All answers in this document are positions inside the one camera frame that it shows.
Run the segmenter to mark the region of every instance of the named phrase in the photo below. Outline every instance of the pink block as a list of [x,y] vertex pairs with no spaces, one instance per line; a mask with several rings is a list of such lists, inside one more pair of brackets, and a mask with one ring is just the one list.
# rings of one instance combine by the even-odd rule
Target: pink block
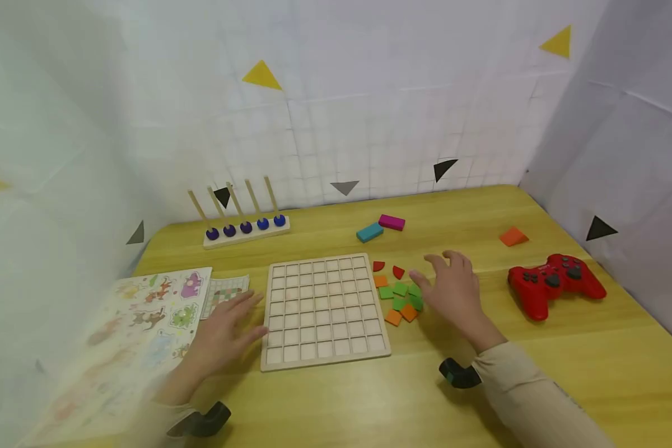
[[393,230],[402,231],[403,227],[406,226],[406,220],[401,218],[389,217],[387,214],[382,214],[378,223],[382,227],[392,228]]

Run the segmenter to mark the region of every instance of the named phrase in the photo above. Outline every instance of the beige sleeve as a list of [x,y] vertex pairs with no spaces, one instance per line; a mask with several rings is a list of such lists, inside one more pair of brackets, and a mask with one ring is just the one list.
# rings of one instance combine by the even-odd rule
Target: beige sleeve
[[183,448],[186,438],[171,437],[167,432],[193,412],[189,404],[167,406],[149,401],[119,438],[116,448]]
[[514,343],[483,351],[473,367],[503,423],[528,448],[614,447],[582,408]]

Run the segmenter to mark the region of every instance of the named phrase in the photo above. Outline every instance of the orange puzzle piece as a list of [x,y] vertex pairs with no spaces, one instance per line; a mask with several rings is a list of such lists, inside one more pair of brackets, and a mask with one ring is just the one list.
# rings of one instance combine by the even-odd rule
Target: orange puzzle piece
[[388,314],[384,318],[391,325],[398,326],[401,323],[401,313],[396,310],[388,310]]
[[525,241],[529,241],[529,238],[525,236],[523,232],[518,230],[517,227],[514,226],[510,227],[508,231],[500,235],[500,241],[502,241],[504,245],[510,247],[519,245],[520,243],[524,243]]
[[405,317],[408,322],[412,322],[413,319],[418,316],[418,311],[416,311],[416,308],[414,308],[410,303],[406,303],[406,305],[401,308],[401,315],[403,315],[403,317]]
[[388,280],[385,278],[385,275],[374,275],[373,282],[375,282],[376,287],[388,286]]

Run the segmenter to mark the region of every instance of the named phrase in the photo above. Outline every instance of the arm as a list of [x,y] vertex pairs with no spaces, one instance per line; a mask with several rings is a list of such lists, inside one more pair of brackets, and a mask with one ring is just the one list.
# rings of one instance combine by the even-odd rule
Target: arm
[[205,378],[219,372],[254,341],[268,331],[257,326],[236,334],[237,322],[245,317],[264,294],[246,291],[232,301],[219,303],[212,315],[201,322],[189,351],[167,377],[151,401],[142,406],[132,428],[120,438],[119,448],[180,448],[184,437],[167,435],[174,426],[195,410],[191,397]]
[[426,255],[436,271],[435,285],[417,271],[409,273],[411,279],[424,301],[476,350],[473,366],[488,402],[517,439],[535,448],[614,447],[585,411],[488,319],[471,261],[454,251],[443,255],[450,265],[438,255]]

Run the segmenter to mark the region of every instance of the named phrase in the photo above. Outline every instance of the wooden grid board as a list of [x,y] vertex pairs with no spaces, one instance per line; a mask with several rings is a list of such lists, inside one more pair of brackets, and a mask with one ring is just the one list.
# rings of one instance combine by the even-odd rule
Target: wooden grid board
[[388,357],[367,254],[269,266],[261,371]]

